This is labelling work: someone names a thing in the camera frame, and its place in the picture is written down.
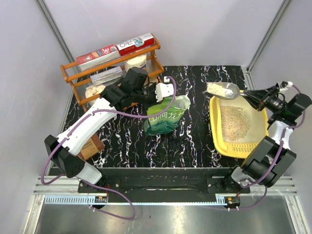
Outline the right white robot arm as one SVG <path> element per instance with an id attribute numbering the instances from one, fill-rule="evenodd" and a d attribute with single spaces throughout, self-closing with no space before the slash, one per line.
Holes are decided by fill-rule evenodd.
<path id="1" fill-rule="evenodd" d="M 289 147 L 289 138 L 299 117 L 305 118 L 305 110 L 311 106 L 311 98 L 298 92 L 290 101 L 284 91 L 296 86 L 290 81 L 277 83 L 267 89 L 245 90 L 240 95 L 257 111 L 268 109 L 269 135 L 265 136 L 252 152 L 222 180 L 222 189 L 227 193 L 239 192 L 253 185 L 266 188 L 273 186 L 296 159 Z"/>

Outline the grey metal scoop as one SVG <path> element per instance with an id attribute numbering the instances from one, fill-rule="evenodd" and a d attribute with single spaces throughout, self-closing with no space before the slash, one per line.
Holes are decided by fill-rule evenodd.
<path id="1" fill-rule="evenodd" d="M 207 92 L 225 100 L 233 100 L 244 95 L 236 84 L 228 82 L 208 82 Z"/>

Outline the green litter bag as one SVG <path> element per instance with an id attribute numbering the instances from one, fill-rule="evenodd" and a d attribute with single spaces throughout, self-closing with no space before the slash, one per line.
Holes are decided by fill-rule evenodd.
<path id="1" fill-rule="evenodd" d="M 145 135 L 156 136 L 173 132 L 180 125 L 180 119 L 190 105 L 190 99 L 186 95 L 176 96 L 166 112 L 144 121 L 143 131 Z"/>

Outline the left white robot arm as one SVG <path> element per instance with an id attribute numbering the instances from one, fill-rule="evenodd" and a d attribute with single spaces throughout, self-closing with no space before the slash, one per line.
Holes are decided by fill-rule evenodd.
<path id="1" fill-rule="evenodd" d="M 133 104 L 152 106 L 163 100 L 161 91 L 172 88 L 162 82 L 152 82 L 148 73 L 137 67 L 107 85 L 89 110 L 66 131 L 58 136 L 49 135 L 44 140 L 48 161 L 52 161 L 68 178 L 89 182 L 95 193 L 105 189 L 102 173 L 86 160 L 80 158 L 82 147 L 106 122 L 117 115 L 127 115 L 125 110 Z"/>

